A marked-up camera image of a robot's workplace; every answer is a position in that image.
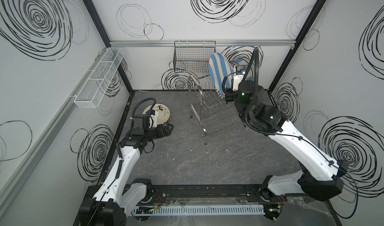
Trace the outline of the cream plate with black drawing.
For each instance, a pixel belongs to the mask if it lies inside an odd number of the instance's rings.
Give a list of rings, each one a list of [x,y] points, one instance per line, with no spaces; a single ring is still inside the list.
[[[152,110],[155,111],[154,115],[156,116],[156,123],[155,125],[161,125],[163,123],[167,123],[170,119],[170,110],[169,108],[160,103],[156,103],[155,106],[152,108]]]

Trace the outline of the blue striped plate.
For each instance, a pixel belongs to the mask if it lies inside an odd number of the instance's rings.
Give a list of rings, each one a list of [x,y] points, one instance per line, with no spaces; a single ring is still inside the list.
[[[221,53],[213,53],[209,60],[209,72],[216,93],[221,99],[225,99],[222,82],[224,77],[227,76],[225,87],[231,88],[231,80],[233,79],[233,68],[229,61]]]
[[[238,58],[233,61],[235,74],[246,75],[249,67],[249,62],[242,58]]]

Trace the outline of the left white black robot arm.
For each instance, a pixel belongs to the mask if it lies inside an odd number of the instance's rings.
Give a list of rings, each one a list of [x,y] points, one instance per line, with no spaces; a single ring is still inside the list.
[[[97,192],[84,199],[79,208],[81,226],[124,226],[135,206],[152,197],[152,183],[147,179],[135,180],[130,186],[128,178],[148,143],[171,135],[170,123],[139,130],[130,129],[117,144],[118,158]]]

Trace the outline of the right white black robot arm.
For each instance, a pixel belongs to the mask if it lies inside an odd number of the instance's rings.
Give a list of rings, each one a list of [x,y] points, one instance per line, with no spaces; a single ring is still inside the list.
[[[342,176],[348,164],[336,160],[314,146],[276,106],[262,100],[263,87],[254,81],[241,81],[238,89],[222,83],[226,101],[233,101],[240,119],[253,131],[283,146],[301,165],[301,170],[284,176],[267,176],[260,186],[265,201],[285,195],[307,195],[327,201],[342,193]]]

